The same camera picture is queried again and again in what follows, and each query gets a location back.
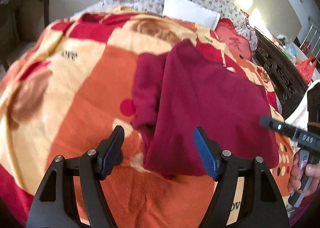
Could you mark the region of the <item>dark red garment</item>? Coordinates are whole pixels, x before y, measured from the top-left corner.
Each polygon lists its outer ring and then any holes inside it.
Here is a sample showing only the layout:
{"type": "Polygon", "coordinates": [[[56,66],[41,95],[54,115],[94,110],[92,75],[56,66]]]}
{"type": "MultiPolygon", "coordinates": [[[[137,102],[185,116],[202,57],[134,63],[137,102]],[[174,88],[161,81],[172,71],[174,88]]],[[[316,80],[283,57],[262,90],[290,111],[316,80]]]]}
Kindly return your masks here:
{"type": "Polygon", "coordinates": [[[265,88],[204,57],[189,40],[165,54],[139,55],[132,96],[147,170],[205,175],[197,127],[240,158],[261,156],[269,168],[279,162],[275,134],[259,124],[271,113],[265,88]]]}

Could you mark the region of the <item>white upholstered floral chair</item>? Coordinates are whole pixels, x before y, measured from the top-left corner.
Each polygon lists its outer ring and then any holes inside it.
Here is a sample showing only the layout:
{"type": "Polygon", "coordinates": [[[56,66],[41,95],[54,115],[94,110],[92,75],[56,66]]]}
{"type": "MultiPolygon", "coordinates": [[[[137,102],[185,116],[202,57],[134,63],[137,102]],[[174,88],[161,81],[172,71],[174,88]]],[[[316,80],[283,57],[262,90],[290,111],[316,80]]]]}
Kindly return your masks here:
{"type": "Polygon", "coordinates": [[[319,79],[311,83],[302,100],[300,101],[300,104],[297,106],[296,110],[285,120],[285,123],[307,130],[309,121],[308,92],[312,90],[318,83],[319,79]]]}

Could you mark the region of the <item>dark carved wooden headboard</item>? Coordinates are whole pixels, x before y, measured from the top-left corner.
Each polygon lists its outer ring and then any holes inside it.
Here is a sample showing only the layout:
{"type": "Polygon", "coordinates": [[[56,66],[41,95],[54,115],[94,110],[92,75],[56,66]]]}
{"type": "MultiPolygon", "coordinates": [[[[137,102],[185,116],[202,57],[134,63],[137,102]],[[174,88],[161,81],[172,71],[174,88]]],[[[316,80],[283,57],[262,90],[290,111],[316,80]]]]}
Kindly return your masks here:
{"type": "Polygon", "coordinates": [[[269,75],[281,104],[281,114],[284,119],[287,119],[300,104],[308,85],[293,63],[274,42],[257,29],[255,33],[258,45],[253,53],[253,60],[269,75]]]}

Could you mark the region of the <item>red plastic bag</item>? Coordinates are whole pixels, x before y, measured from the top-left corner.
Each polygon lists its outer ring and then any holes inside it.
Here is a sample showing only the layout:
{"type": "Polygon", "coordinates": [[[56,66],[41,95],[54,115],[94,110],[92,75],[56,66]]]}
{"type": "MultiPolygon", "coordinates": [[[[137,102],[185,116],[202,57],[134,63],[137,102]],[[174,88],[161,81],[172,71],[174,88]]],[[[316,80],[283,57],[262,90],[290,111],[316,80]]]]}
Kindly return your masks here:
{"type": "Polygon", "coordinates": [[[306,84],[309,84],[311,82],[316,64],[317,60],[315,59],[313,54],[311,54],[307,60],[297,63],[296,69],[300,73],[306,84]]]}

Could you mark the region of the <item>metal stair railing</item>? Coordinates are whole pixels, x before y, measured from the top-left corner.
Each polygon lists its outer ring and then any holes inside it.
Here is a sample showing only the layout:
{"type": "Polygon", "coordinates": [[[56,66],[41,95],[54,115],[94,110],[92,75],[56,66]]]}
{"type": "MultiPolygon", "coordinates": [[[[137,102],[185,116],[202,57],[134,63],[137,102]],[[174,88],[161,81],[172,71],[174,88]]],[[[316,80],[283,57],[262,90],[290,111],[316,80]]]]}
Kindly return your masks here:
{"type": "Polygon", "coordinates": [[[311,16],[308,17],[308,21],[310,27],[299,48],[306,56],[310,56],[312,54],[314,58],[319,61],[319,23],[315,22],[315,20],[311,16]]]}

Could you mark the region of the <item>red heart-shaped cushion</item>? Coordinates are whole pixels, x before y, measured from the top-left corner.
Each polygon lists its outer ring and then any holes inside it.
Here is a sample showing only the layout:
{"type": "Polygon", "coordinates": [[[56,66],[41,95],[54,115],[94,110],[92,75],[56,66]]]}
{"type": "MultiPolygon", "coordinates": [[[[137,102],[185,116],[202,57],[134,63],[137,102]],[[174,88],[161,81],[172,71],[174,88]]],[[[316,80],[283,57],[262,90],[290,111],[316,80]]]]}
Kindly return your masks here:
{"type": "Polygon", "coordinates": [[[220,18],[215,32],[223,40],[232,53],[237,53],[242,58],[251,60],[253,53],[249,41],[235,30],[233,23],[227,18],[220,18]]]}

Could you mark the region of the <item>dark wooden side table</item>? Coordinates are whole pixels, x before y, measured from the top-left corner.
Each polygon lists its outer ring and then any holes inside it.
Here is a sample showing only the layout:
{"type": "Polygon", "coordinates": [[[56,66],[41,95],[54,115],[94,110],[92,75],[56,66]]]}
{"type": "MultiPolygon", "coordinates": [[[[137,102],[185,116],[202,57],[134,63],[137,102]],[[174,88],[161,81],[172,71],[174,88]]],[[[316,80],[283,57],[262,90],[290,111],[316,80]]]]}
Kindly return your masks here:
{"type": "Polygon", "coordinates": [[[21,55],[49,25],[49,0],[8,0],[1,4],[1,66],[21,55]]]}

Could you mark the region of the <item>white pillow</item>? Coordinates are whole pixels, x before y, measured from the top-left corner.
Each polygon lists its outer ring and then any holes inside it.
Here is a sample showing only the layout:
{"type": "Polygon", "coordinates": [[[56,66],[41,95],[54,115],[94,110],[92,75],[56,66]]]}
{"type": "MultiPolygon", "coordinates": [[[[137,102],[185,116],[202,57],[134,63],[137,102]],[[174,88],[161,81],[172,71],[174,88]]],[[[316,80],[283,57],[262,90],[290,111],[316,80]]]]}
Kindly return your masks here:
{"type": "Polygon", "coordinates": [[[198,23],[215,30],[221,14],[201,7],[189,0],[164,0],[162,16],[198,23]]]}

